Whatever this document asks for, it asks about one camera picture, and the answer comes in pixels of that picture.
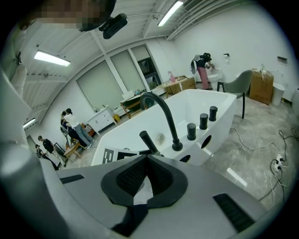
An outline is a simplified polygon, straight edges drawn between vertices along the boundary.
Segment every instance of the fluorescent light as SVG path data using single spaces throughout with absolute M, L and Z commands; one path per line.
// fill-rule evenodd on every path
M 180 1 L 177 1 L 172 8 L 166 13 L 166 15 L 162 18 L 162 20 L 158 23 L 159 27 L 162 27 L 167 20 L 172 16 L 172 14 L 174 14 L 175 11 L 177 11 L 177 9 L 182 5 L 183 3 Z
M 32 124 L 36 119 L 33 118 L 31 121 L 27 122 L 25 125 L 23 125 L 23 128 L 26 128 L 28 125 Z
M 62 65 L 62 66 L 69 66 L 71 64 L 69 61 L 66 61 L 57 56 L 53 56 L 49 53 L 45 53 L 42 51 L 37 51 L 36 55 L 34 56 L 34 59 L 41 60 L 44 62 L 50 62 L 50 63 Z

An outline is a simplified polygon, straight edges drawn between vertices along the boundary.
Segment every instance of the person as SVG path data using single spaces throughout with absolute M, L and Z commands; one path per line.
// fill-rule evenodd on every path
M 75 129 L 76 133 L 79 137 L 85 142 L 87 145 L 87 149 L 90 149 L 94 139 L 88 134 L 88 132 L 81 126 L 77 117 L 72 113 L 71 109 L 68 108 L 65 110 L 66 115 L 64 116 L 65 120 L 70 123 L 71 127 Z
M 203 55 L 196 55 L 193 60 L 196 61 L 197 71 L 199 73 L 202 82 L 202 89 L 211 91 L 213 88 L 209 87 L 208 85 L 208 79 L 206 73 L 206 63 L 208 63 L 210 67 L 214 68 L 214 65 L 211 64 L 211 60 L 212 60 L 211 54 L 204 53 Z
M 42 159 L 47 159 L 47 160 L 50 160 L 52 165 L 53 165 L 53 168 L 57 171 L 59 170 L 59 168 L 56 166 L 56 164 L 46 156 L 46 154 L 43 153 L 43 151 L 39 148 L 39 145 L 36 144 L 36 154 L 39 158 L 42 158 Z
M 59 153 L 56 150 L 56 146 L 52 144 L 52 142 L 48 139 L 43 139 L 42 136 L 38 136 L 38 140 L 40 142 L 43 142 L 43 146 L 45 149 L 50 153 L 54 154 L 55 157 L 61 162 L 61 164 L 65 167 L 66 166 L 66 161 L 64 162 L 63 158 L 59 155 Z
M 66 122 L 66 119 L 64 118 L 64 116 L 66 115 L 66 112 L 63 111 L 61 114 L 61 120 L 60 120 L 60 124 L 61 126 L 66 129 L 67 134 L 73 138 L 79 141 L 80 145 L 82 145 L 83 147 L 87 147 L 87 144 L 85 144 L 85 142 L 79 137 L 79 135 L 77 134 L 77 132 L 71 127 L 70 123 Z

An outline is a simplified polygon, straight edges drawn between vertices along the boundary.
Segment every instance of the white bathtub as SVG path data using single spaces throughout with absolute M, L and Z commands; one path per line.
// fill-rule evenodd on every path
M 139 137 L 146 130 L 157 149 L 167 158 L 180 160 L 190 155 L 187 163 L 202 165 L 221 146 L 228 136 L 236 107 L 236 96 L 223 92 L 204 90 L 185 90 L 165 100 L 170 108 L 177 129 L 178 138 L 183 144 L 181 151 L 172 149 L 172 136 L 165 114 L 159 105 L 155 105 L 141 114 L 119 125 L 105 134 L 97 147 L 92 165 L 102 164 L 105 147 L 129 148 L 132 151 L 147 150 L 147 146 Z M 199 129 L 201 113 L 209 114 L 211 106 L 218 108 L 217 120 L 208 120 L 207 130 Z M 196 140 L 187 139 L 187 124 L 196 125 Z M 164 141 L 158 140 L 159 134 L 165 136 Z M 211 136 L 207 146 L 201 149 L 204 140 Z

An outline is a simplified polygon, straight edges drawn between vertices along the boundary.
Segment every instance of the concrete floor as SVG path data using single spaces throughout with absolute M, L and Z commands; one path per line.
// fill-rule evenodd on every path
M 267 145 L 271 141 L 275 142 L 284 155 L 285 145 L 283 139 L 279 136 L 279 129 L 283 131 L 284 136 L 291 134 L 291 126 L 298 126 L 298 118 L 294 115 L 291 106 L 288 103 L 281 103 L 280 106 L 265 105 L 246 97 L 245 117 L 242 116 L 242 98 L 237 100 L 237 110 L 233 120 L 232 127 L 235 127 L 243 142 L 251 147 L 261 147 Z M 122 117 L 119 124 L 127 121 L 127 116 Z M 115 128 L 112 125 L 100 132 L 100 136 L 96 135 L 93 147 L 89 150 L 82 150 L 82 158 L 72 157 L 73 162 L 68 162 L 66 169 L 90 166 L 96 147 L 101 137 Z M 285 198 L 292 188 L 292 183 L 297 180 L 297 169 L 299 168 L 299 142 L 294 138 L 286 139 L 287 143 L 287 162 L 284 165 L 289 168 L 283 168 L 282 184 L 290 186 L 285 187 Z M 271 190 L 270 187 L 270 162 L 276 159 L 276 147 L 271 144 L 268 147 L 257 149 L 255 151 L 245 148 L 238 134 L 231 129 L 228 139 L 223 143 L 221 148 L 209 159 L 203 167 L 211 169 L 222 174 L 228 180 L 243 188 L 256 199 L 262 198 Z M 239 177 L 241 177 L 247 186 L 237 181 L 227 169 L 231 168 Z M 272 185 L 275 185 L 276 179 L 272 177 Z M 282 188 L 278 184 L 274 189 L 275 205 L 282 202 Z M 273 194 L 269 194 L 265 199 L 261 200 L 262 205 L 266 209 L 273 207 Z

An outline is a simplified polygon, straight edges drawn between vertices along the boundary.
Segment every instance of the bathtub control knob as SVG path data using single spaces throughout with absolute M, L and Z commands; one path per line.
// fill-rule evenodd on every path
M 199 128 L 200 129 L 207 129 L 207 114 L 205 114 L 205 113 L 200 114 Z
M 216 121 L 216 114 L 217 114 L 218 108 L 215 106 L 210 107 L 210 117 L 209 121 Z
M 193 123 L 187 125 L 187 139 L 191 141 L 196 139 L 196 125 Z

